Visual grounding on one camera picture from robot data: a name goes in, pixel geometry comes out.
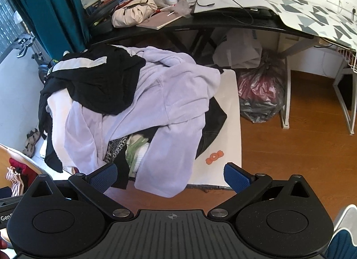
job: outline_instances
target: red fabric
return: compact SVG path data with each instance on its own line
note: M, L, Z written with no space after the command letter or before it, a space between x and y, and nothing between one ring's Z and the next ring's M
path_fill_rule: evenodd
M31 183L33 183L33 181L35 180L35 178L37 177L37 173L35 173L31 168L29 168L26 164L23 164L21 162L18 162L17 160L13 159L13 158L9 158L8 161L10 162L10 165L14 168L21 168L22 175L27 176L27 178L29 179L29 185L28 187L31 185Z

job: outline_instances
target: white stripe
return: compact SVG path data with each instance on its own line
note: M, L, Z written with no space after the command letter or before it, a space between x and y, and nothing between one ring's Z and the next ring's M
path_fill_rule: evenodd
M106 56L100 57L94 61L85 57L78 57L66 61L60 61L58 64L56 64L53 67L52 71L54 72L62 69L79 69L81 67L91 68L91 67L102 65L103 63L106 62L107 62Z

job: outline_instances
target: striped fabric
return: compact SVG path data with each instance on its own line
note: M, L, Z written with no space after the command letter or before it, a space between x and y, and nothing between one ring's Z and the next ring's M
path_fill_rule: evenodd
M20 174L16 172L14 167L8 167L6 179L12 183L12 196L18 196L24 193L24 182L22 181Z

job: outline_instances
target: gray garbage bag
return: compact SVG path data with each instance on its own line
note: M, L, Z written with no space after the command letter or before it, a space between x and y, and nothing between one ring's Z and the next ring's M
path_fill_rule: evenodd
M241 116L266 122L284 105L286 67L276 53L263 50L257 68L238 71L237 84Z

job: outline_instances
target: pink notebook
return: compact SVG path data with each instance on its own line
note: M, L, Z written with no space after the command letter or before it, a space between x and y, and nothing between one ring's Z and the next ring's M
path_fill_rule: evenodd
M176 12L169 16L168 16L168 14L170 14L170 12L160 12L154 16L151 16L149 19L141 22L137 26L151 28L151 29L160 29L160 28L164 27L165 25L182 17L181 15L177 14Z

